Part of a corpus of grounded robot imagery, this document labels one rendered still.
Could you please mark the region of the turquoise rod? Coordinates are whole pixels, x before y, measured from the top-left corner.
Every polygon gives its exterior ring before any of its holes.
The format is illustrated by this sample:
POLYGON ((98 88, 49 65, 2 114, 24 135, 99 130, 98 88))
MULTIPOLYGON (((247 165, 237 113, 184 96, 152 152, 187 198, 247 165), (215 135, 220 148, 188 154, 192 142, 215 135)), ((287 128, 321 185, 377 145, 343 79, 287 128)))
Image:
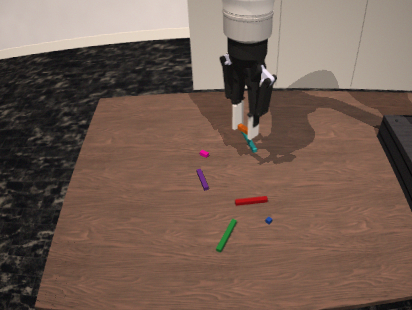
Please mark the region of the turquoise rod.
POLYGON ((241 133, 243 134, 243 136, 244 136, 245 140, 247 141, 249 147, 251 148, 252 152, 253 152, 253 153, 257 152, 257 148, 255 147, 253 141, 247 139, 248 135, 246 135, 246 134, 243 133, 242 131, 241 131, 241 133))

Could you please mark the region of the green rod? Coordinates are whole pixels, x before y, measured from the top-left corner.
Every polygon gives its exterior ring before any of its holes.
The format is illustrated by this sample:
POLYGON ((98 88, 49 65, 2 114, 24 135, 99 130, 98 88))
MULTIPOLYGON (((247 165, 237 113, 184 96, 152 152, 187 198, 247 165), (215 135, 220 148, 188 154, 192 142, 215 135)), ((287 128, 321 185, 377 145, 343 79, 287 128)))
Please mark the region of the green rod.
POLYGON ((221 238, 221 240, 220 240, 220 242, 219 242, 219 244, 218 244, 218 246, 217 246, 217 248, 216 248, 216 251, 217 251, 217 252, 220 252, 220 253, 221 253, 221 251, 222 251, 222 249, 224 248, 224 246, 225 246, 225 244, 226 244, 226 242, 227 242, 227 240, 228 240, 231 232, 233 231, 236 223, 237 223, 237 220, 235 220, 235 219, 232 219, 232 220, 231 220, 230 224, 228 225, 228 227, 227 227, 227 229, 226 229, 223 237, 221 238))

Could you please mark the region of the purple rod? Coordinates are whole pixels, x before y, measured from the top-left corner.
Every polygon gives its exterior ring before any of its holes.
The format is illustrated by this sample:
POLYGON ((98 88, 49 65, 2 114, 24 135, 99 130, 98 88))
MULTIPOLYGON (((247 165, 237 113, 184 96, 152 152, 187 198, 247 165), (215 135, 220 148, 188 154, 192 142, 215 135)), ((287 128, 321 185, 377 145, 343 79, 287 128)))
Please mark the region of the purple rod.
POLYGON ((198 174, 198 177, 199 177, 199 179, 200 179, 200 181, 201 181, 201 184, 202 184, 202 186, 203 186, 204 191, 209 190, 208 185, 207 185, 207 182, 206 182, 206 180, 205 180, 205 178, 204 178, 204 175, 203 175, 203 173, 202 173, 201 168, 200 168, 200 169, 197 169, 197 174, 198 174))

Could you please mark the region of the orange rod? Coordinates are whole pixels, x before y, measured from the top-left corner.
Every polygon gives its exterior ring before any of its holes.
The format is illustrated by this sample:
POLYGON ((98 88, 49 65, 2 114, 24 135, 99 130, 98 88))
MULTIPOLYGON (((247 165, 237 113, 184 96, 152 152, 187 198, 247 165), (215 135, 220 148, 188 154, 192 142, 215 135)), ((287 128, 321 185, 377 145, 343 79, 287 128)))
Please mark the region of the orange rod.
POLYGON ((240 131, 242 131, 243 133, 245 133, 246 135, 248 135, 248 128, 246 126, 244 126, 243 124, 239 124, 237 126, 237 129, 239 129, 240 131))

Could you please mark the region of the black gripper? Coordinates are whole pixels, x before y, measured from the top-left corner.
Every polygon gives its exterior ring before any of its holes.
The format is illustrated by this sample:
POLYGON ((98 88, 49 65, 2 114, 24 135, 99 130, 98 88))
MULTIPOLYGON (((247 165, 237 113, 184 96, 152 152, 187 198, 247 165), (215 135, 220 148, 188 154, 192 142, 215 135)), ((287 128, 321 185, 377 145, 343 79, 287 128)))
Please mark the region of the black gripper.
POLYGON ((266 114, 269 110, 273 84, 277 80, 275 74, 271 75, 266 70, 265 57, 268 39, 248 44, 227 37, 227 48, 228 53, 219 59, 223 69, 225 97, 230 99, 233 104, 232 129, 236 130, 240 123, 243 124, 244 101, 242 100, 245 99, 246 85, 249 102, 247 139, 251 140, 259 133, 260 118, 258 117, 266 114))

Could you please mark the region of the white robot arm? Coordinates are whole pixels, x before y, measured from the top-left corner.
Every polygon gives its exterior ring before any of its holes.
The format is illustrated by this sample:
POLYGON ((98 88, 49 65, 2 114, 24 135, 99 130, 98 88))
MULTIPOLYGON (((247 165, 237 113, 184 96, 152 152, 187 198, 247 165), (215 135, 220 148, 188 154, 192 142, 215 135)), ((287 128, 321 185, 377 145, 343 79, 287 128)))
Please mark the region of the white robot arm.
POLYGON ((223 32, 240 43, 271 37, 275 0, 222 0, 223 32))

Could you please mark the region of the red rod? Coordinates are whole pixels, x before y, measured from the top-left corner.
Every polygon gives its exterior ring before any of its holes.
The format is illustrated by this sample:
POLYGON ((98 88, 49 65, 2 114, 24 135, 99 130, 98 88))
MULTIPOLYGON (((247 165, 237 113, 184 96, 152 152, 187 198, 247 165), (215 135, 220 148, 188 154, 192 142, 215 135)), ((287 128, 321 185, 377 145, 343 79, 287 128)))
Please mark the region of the red rod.
POLYGON ((253 197, 253 198, 244 198, 244 199, 235 199, 235 205, 248 205, 248 204, 258 204, 258 203, 266 203, 267 196, 263 197, 253 197))

